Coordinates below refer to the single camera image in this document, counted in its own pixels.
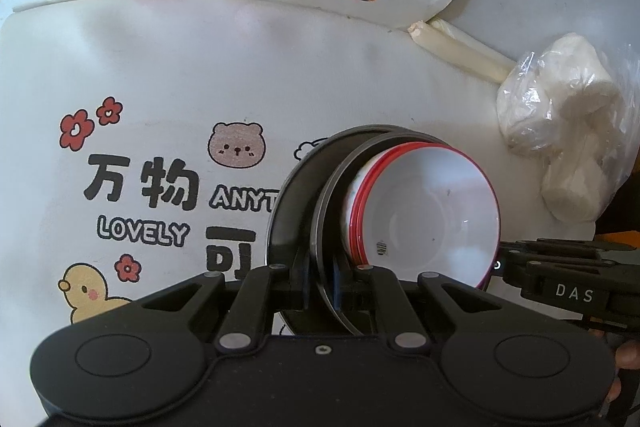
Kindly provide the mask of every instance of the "stack of bowls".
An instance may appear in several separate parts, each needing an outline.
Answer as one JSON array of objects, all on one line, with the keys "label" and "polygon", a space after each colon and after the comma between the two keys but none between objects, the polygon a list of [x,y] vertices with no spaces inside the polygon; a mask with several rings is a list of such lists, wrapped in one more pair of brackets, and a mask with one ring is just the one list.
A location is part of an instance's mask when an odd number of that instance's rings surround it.
[{"label": "stack of bowls", "polygon": [[354,266],[386,267],[414,283],[434,271],[480,287],[499,237],[494,191],[468,156],[427,134],[363,126],[322,142],[285,181],[267,263],[292,266],[307,251],[314,261],[312,306],[284,314],[294,333],[360,334],[370,331],[368,316],[342,312]]}]

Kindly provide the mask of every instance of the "cartoon bear face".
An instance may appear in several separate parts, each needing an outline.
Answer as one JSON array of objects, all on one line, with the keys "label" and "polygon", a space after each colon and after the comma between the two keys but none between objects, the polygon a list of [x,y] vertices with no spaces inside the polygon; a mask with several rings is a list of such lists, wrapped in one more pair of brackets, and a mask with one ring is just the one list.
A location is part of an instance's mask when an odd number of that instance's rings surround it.
[{"label": "cartoon bear face", "polygon": [[246,169],[258,165],[267,145],[258,123],[217,123],[209,138],[209,156],[222,166]]}]

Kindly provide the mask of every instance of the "yellow chick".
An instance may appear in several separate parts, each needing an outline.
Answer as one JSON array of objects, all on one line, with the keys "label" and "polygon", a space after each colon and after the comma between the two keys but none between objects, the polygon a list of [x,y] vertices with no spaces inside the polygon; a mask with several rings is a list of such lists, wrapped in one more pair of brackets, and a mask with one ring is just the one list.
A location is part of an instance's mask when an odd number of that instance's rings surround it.
[{"label": "yellow chick", "polygon": [[109,297],[104,276],[93,266],[85,263],[72,264],[67,268],[58,282],[58,288],[64,293],[66,302],[73,308],[72,324],[130,302],[129,299],[122,297]]}]

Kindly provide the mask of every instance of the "metal bowl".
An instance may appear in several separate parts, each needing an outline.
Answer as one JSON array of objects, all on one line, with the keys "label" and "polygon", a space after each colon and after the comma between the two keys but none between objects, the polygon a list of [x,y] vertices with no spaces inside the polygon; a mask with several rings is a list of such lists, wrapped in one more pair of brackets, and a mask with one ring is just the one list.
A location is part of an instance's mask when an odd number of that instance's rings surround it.
[{"label": "metal bowl", "polygon": [[[309,248],[310,223],[318,194],[332,172],[364,142],[393,131],[395,125],[364,125],[328,138],[312,149],[285,180],[269,222],[266,242],[267,264],[292,266],[296,254]],[[310,289],[309,306],[303,312],[281,313],[294,333],[348,333],[325,305],[315,288]]]},{"label": "metal bowl", "polygon": [[351,152],[335,168],[325,183],[311,220],[310,253],[318,270],[318,291],[322,300],[343,327],[356,335],[369,333],[364,313],[345,314],[340,310],[343,289],[352,282],[351,261],[340,238],[340,210],[351,181],[376,154],[406,142],[421,141],[447,145],[428,134],[397,130],[369,139]]}]

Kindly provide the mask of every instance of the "clear plastic bag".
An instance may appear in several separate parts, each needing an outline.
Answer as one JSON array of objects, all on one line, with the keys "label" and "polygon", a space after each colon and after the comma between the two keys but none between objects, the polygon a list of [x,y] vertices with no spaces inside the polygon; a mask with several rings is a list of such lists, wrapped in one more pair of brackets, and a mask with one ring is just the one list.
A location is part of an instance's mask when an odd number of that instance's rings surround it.
[{"label": "clear plastic bag", "polygon": [[545,163],[541,194],[568,223],[594,221],[628,178],[640,146],[640,57],[605,54],[577,34],[530,53],[498,90],[510,150]]}]

